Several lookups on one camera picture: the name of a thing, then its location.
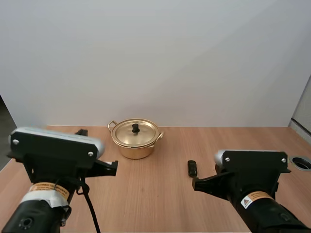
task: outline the white backdrop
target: white backdrop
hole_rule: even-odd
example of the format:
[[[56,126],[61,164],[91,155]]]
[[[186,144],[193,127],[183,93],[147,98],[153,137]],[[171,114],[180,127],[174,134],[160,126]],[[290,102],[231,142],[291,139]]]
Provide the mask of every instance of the white backdrop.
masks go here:
[[[0,94],[22,125],[287,126],[310,0],[2,0]]]

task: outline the pot lid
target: pot lid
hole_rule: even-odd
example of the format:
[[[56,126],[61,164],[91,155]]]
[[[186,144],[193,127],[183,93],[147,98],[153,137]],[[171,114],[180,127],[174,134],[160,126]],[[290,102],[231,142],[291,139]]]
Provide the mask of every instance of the pot lid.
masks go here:
[[[112,132],[113,140],[124,147],[144,147],[156,141],[159,128],[151,121],[128,119],[117,124]]]

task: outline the gold pot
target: gold pot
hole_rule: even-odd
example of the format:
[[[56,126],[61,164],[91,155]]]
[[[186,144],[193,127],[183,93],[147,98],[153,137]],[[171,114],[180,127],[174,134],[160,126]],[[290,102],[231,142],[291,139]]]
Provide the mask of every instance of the gold pot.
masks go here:
[[[119,146],[120,153],[129,159],[142,159],[151,154],[156,142],[164,132],[156,124],[144,119],[128,119],[120,123],[114,120],[107,128],[111,132],[113,141]]]

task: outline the wooden table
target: wooden table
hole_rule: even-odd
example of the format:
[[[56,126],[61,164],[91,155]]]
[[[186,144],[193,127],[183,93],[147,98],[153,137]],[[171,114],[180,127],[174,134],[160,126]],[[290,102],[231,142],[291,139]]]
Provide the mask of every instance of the wooden table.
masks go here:
[[[48,127],[74,133],[81,127]],[[187,160],[198,164],[200,178],[215,175],[213,155],[219,149],[281,150],[289,156],[311,156],[311,146],[290,128],[162,128],[155,152],[141,160],[122,157],[106,127],[83,127],[101,138],[103,161],[119,161],[116,177],[89,178],[90,198],[102,232],[248,232],[228,201],[195,192]],[[311,172],[289,165],[276,200],[311,227]],[[31,183],[14,160],[0,172],[0,229]],[[75,195],[64,232],[95,232],[84,197]]]

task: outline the orange label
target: orange label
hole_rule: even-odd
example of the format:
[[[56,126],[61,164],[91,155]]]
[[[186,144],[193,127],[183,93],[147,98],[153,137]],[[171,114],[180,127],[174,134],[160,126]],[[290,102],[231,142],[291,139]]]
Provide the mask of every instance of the orange label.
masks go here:
[[[50,190],[56,190],[59,192],[66,200],[69,197],[69,192],[63,188],[60,185],[57,185],[55,187],[54,183],[49,182],[41,182],[41,183],[35,183],[33,186],[30,187],[29,192],[32,191],[50,191]]]
[[[248,194],[248,197],[250,198],[251,201],[256,201],[256,200],[261,199],[261,198],[273,199],[272,197],[269,196],[269,194],[267,194],[265,192],[259,192],[259,191]]]
[[[247,207],[250,206],[251,203],[253,203],[254,201],[261,199],[261,198],[273,199],[272,197],[269,196],[269,194],[267,194],[265,192],[257,191],[257,192],[252,192],[252,193],[248,194],[245,198],[243,198],[241,201],[241,205],[245,209],[247,209]]]

